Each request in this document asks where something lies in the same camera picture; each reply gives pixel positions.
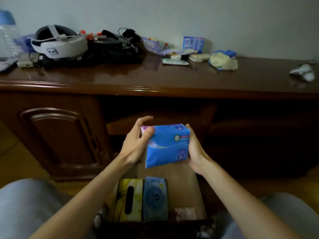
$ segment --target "wooden floor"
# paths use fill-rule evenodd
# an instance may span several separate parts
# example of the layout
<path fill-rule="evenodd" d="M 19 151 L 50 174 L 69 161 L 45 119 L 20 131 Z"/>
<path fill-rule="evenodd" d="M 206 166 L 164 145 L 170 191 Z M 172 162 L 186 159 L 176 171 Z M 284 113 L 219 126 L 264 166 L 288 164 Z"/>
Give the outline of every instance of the wooden floor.
<path fill-rule="evenodd" d="M 31 177 L 49 179 L 48 173 L 0 121 L 0 188 L 13 181 Z M 87 182 L 51 182 L 60 191 L 70 195 L 77 194 L 87 184 Z M 311 170 L 307 176 L 299 179 L 259 179 L 239 182 L 259 198 L 271 192 L 291 193 L 304 200 L 319 213 L 319 166 Z M 204 180 L 199 179 L 199 185 L 209 218 L 223 206 Z"/>

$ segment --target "carved door panel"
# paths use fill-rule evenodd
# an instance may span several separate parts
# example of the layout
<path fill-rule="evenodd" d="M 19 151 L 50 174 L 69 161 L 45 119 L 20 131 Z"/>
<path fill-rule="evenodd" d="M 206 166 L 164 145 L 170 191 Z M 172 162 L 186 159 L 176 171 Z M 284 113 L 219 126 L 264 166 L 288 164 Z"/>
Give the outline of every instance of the carved door panel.
<path fill-rule="evenodd" d="M 7 92 L 1 117 L 54 180 L 93 178 L 113 159 L 98 100 Z"/>

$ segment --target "person's left hand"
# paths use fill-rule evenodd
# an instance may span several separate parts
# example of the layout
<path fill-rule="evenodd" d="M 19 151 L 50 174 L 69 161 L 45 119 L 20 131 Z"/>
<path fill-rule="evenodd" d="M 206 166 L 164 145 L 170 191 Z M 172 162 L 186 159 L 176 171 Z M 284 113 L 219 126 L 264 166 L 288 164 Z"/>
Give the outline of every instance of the person's left hand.
<path fill-rule="evenodd" d="M 153 120 L 153 116 L 146 116 L 137 119 L 132 130 L 126 135 L 119 156 L 123 157 L 126 162 L 133 166 L 142 155 L 149 139 L 154 135 L 155 129 L 148 127 L 143 136 L 140 138 L 141 126 L 144 122 Z"/>

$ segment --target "glossy wooden tabletop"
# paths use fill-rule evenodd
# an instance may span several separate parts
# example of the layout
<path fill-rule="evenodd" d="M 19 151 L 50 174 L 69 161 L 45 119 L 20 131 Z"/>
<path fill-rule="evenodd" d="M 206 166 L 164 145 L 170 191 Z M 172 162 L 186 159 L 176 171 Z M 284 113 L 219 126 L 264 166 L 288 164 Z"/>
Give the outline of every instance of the glossy wooden tabletop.
<path fill-rule="evenodd" d="M 318 99 L 317 79 L 305 83 L 289 76 L 302 61 L 238 58 L 238 70 L 218 71 L 208 63 L 162 65 L 147 55 L 142 64 L 89 68 L 16 68 L 0 75 L 0 90 L 101 95 L 206 97 L 235 99 Z"/>

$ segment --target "white wall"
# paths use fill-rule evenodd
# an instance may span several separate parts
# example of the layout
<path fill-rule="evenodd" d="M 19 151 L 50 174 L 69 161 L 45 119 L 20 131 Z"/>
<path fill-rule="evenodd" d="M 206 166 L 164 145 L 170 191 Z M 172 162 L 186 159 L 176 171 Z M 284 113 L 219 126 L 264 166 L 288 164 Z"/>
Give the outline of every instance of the white wall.
<path fill-rule="evenodd" d="M 0 0 L 0 7 L 13 13 L 22 34 L 48 24 L 87 32 L 129 27 L 177 47 L 189 35 L 210 40 L 206 51 L 285 59 L 319 54 L 319 0 Z"/>

